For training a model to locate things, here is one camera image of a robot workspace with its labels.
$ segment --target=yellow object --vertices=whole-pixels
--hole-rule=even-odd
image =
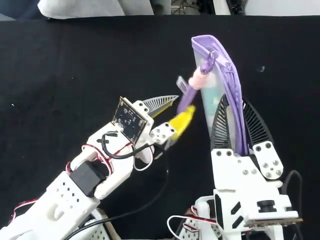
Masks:
[[[172,137],[173,140],[177,140],[189,126],[195,110],[196,107],[190,105],[184,112],[181,112],[169,121],[169,124],[176,130],[176,134]]]

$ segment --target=zipper pull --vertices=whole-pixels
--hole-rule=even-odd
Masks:
[[[231,69],[231,63],[221,54],[219,54],[216,51],[212,51],[210,54],[211,58],[214,58],[217,63],[219,63],[221,66]]]
[[[216,58],[215,56],[213,55],[215,51],[212,51],[207,60],[204,60],[203,63],[201,64],[200,66],[200,72],[201,74],[203,75],[207,75],[209,72],[212,71],[212,69],[214,68],[214,65],[216,63]]]

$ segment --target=purple zipper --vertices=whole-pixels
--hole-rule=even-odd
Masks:
[[[192,47],[205,59],[215,60],[219,76],[235,120],[235,152],[248,154],[246,129],[243,113],[242,91],[236,66],[222,44],[212,35],[192,37]]]

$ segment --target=wire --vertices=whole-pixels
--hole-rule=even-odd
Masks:
[[[289,172],[287,177],[284,180],[284,183],[281,187],[281,193],[284,195],[288,195],[288,185],[292,179],[293,176],[296,176],[297,179],[299,180],[299,186],[298,186],[298,214],[300,217],[302,217],[302,185],[303,185],[303,179],[301,174],[297,170],[292,170]],[[303,235],[300,230],[300,226],[298,224],[293,225],[293,230],[294,230],[294,236],[292,240],[296,240],[297,237],[300,240],[303,240]]]
[[[167,220],[166,220],[166,225],[170,231],[170,233],[178,240],[181,240],[180,237],[175,234],[175,232],[171,229],[170,227],[170,220],[174,219],[174,218],[179,218],[179,219],[193,219],[195,221],[199,221],[199,222],[205,222],[205,223],[209,223],[212,225],[217,225],[217,222],[208,218],[204,218],[204,217],[199,217],[199,216],[193,216],[193,215],[185,215],[185,216],[181,216],[181,215],[172,215],[170,216]]]
[[[23,207],[23,206],[26,206],[26,205],[29,205],[29,204],[34,204],[38,199],[35,198],[35,199],[32,199],[32,200],[29,200],[29,201],[22,201],[20,202],[14,209],[13,209],[13,213],[11,214],[11,217],[10,217],[10,221],[9,221],[9,224],[15,220],[16,218],[16,210]]]
[[[91,145],[91,144],[83,144],[82,145],[82,151],[86,148],[86,147],[89,147],[89,148],[93,148],[97,154],[97,159],[99,161],[101,161],[105,166],[106,168],[108,169],[108,172],[109,172],[109,175],[107,177],[109,177],[111,174],[113,174],[114,172],[114,168],[112,167],[112,165],[110,164],[110,160],[111,159],[107,159],[106,156],[95,146]]]
[[[108,222],[111,222],[111,221],[115,221],[115,220],[118,220],[118,219],[121,219],[121,218],[124,218],[124,217],[127,217],[127,216],[130,216],[130,215],[133,215],[133,214],[136,214],[136,213],[139,213],[143,210],[145,210],[146,208],[150,207],[156,200],[159,199],[159,197],[164,193],[164,191],[166,190],[167,188],[167,185],[168,185],[168,182],[169,182],[169,158],[167,156],[167,153],[166,153],[166,150],[161,146],[161,145],[158,145],[158,144],[154,144],[156,147],[158,147],[162,152],[163,154],[165,155],[165,158],[166,158],[166,168],[165,168],[165,183],[164,185],[162,186],[162,188],[160,189],[160,191],[151,199],[151,201],[149,201],[148,203],[146,203],[145,205],[139,207],[138,209],[136,210],[133,210],[133,211],[129,211],[129,212],[126,212],[126,213],[123,213],[123,214],[120,214],[118,216],[114,216],[114,217],[110,217],[110,218],[104,218],[104,219],[101,219],[101,220],[98,220],[98,221],[95,221],[95,222],[92,222],[88,225],[85,225],[81,228],[79,228],[78,230],[75,230],[74,232],[72,232],[71,234],[69,234],[64,240],[69,240],[71,239],[73,236],[75,236],[76,234],[82,232],[83,230],[86,230],[88,228],[91,228],[93,226],[96,226],[96,225],[99,225],[99,224],[104,224],[104,223],[108,223]]]
[[[109,156],[112,159],[127,159],[127,158],[130,158],[130,157],[136,155],[137,153],[139,153],[143,149],[146,149],[146,148],[149,148],[149,147],[152,146],[152,145],[149,145],[149,144],[145,144],[145,145],[133,150],[130,153],[127,153],[127,154],[124,154],[124,155],[115,155],[115,154],[112,154],[111,152],[109,152],[107,150],[107,145],[106,145],[106,142],[105,142],[106,136],[108,136],[108,133],[105,133],[105,134],[102,135],[102,141],[101,141],[102,150],[104,151],[104,153],[107,156]]]
[[[71,162],[68,161],[67,164],[65,165],[65,171],[66,171],[67,173],[69,173],[69,174],[72,173],[70,164],[71,164]]]
[[[189,231],[189,232],[191,232],[191,233],[199,232],[199,229],[198,229],[198,228],[196,228],[196,227],[194,227],[194,226],[191,226],[191,225],[189,225],[189,224],[187,224],[187,223],[185,223],[185,222],[182,224],[182,226],[183,226],[183,228],[184,228],[185,230],[187,230],[187,231]]]
[[[149,149],[150,149],[150,152],[151,152],[151,161],[150,161],[145,167],[143,167],[143,168],[137,168],[137,166],[136,166],[136,160],[134,160],[134,162],[133,162],[133,168],[134,168],[136,171],[142,172],[142,171],[148,169],[148,168],[151,166],[151,164],[153,163],[153,161],[154,161],[153,152],[152,152],[151,147],[150,147]]]
[[[194,205],[192,205],[191,207],[190,207],[190,211],[193,213],[193,215],[195,215],[196,217],[198,216],[198,210],[197,210],[197,208],[194,206]]]

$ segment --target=circuit board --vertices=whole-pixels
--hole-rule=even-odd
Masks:
[[[112,123],[118,123],[122,128],[122,134],[131,143],[135,144],[144,130],[147,120],[123,97],[120,97],[120,101],[113,116]]]

